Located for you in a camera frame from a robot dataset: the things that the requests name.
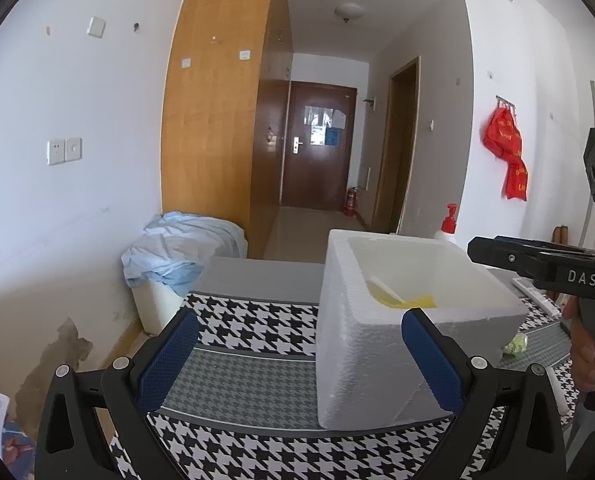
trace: doorway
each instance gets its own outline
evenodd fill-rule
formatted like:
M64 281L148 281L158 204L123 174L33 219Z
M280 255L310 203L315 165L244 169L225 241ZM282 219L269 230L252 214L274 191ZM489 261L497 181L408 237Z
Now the doorway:
M420 58L391 76L377 201L371 222L378 233L399 233L411 180L420 95Z
M356 99L354 88L291 83L283 206L342 209Z

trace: human hand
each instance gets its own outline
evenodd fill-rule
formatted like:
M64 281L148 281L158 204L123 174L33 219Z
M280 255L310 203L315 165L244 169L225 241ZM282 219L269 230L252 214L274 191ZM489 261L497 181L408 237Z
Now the human hand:
M580 319L577 298L571 298L562 311L565 319L571 320L571 375L581 392L595 391L595 342Z

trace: blue paper on door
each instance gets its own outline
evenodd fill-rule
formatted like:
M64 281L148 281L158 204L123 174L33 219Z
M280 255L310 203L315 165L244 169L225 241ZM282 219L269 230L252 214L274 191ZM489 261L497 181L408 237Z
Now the blue paper on door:
M337 128L327 128L324 136L325 146L337 146L340 143L340 130Z

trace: wooden wardrobe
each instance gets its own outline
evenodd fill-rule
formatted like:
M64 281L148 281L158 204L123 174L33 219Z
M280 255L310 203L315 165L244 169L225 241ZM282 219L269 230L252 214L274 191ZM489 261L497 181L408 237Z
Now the wooden wardrobe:
M164 93L162 208L235 222L250 258L279 209L292 61L288 0L184 0Z

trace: door handle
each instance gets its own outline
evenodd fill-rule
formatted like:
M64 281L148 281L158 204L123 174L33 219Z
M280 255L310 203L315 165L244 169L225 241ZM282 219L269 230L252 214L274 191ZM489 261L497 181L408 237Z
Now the door handle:
M294 155L298 154L300 144L304 144L304 142L300 142L299 137L293 137L293 154Z

